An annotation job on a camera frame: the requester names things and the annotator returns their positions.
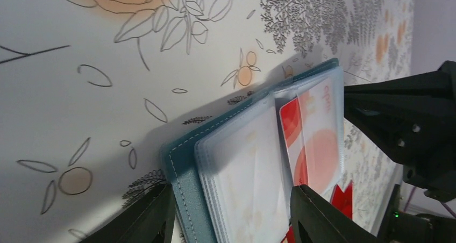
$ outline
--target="screw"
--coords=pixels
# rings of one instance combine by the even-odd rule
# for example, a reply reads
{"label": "screw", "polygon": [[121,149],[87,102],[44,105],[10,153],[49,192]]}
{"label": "screw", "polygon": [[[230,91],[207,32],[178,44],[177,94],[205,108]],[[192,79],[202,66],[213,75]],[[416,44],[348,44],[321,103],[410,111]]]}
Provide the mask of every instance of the screw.
{"label": "screw", "polygon": [[397,141],[397,145],[400,146],[400,147],[404,147],[404,146],[405,146],[404,140],[399,139],[399,140]]}
{"label": "screw", "polygon": [[421,130],[421,127],[418,126],[417,124],[414,124],[412,126],[412,131],[414,131],[415,133],[418,133],[420,130]]}

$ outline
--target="card holder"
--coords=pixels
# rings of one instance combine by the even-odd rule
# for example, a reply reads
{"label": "card holder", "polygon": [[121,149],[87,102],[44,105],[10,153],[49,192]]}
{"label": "card holder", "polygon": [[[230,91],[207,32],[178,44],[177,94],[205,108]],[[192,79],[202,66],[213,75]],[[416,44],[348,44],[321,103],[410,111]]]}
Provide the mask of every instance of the card holder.
{"label": "card holder", "polygon": [[343,70],[337,67],[274,91],[282,155],[288,157],[293,185],[306,184],[324,194],[340,179],[344,169],[343,88]]}
{"label": "card holder", "polygon": [[263,99],[271,90],[305,80],[321,72],[337,67],[339,61],[331,59],[322,64],[288,78],[278,84],[254,93],[227,113],[208,120],[206,123],[161,148],[160,155],[167,180],[173,185],[177,203],[177,217],[188,243],[216,243],[217,238],[206,204],[203,188],[195,161],[195,143],[225,122]]}
{"label": "card holder", "polygon": [[195,145],[217,241],[280,242],[288,230],[274,98],[268,96]]}

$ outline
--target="floral wallpaper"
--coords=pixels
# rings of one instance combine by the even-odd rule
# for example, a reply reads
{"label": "floral wallpaper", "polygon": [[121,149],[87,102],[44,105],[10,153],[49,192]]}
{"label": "floral wallpaper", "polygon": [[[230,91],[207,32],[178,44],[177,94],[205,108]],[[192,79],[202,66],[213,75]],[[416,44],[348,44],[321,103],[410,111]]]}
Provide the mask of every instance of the floral wallpaper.
{"label": "floral wallpaper", "polygon": [[[0,0],[0,241],[79,242],[165,183],[159,148],[339,58],[410,74],[414,0]],[[394,163],[345,123],[342,189],[372,229]],[[173,242],[184,242],[175,224]]]}

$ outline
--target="red tag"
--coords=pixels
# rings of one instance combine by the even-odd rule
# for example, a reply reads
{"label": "red tag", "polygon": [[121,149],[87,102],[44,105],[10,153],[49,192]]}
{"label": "red tag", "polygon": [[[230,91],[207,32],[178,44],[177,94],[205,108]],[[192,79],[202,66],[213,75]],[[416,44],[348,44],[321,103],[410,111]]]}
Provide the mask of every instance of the red tag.
{"label": "red tag", "polygon": [[293,227],[290,226],[290,229],[285,235],[285,238],[280,241],[280,243],[295,243],[295,236],[293,235]]}
{"label": "red tag", "polygon": [[332,194],[331,204],[339,211],[341,211],[345,216],[349,217],[350,220],[353,219],[353,209],[352,202],[353,199],[353,181],[350,181],[347,189],[343,192],[338,185],[334,189]]}

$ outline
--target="red and white card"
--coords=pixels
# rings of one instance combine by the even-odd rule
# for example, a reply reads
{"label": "red and white card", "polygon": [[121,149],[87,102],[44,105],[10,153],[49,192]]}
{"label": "red and white card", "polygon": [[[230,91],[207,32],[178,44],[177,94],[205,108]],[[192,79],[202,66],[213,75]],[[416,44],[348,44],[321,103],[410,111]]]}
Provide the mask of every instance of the red and white card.
{"label": "red and white card", "polygon": [[294,185],[322,194],[339,168],[336,110],[328,77],[279,110]]}

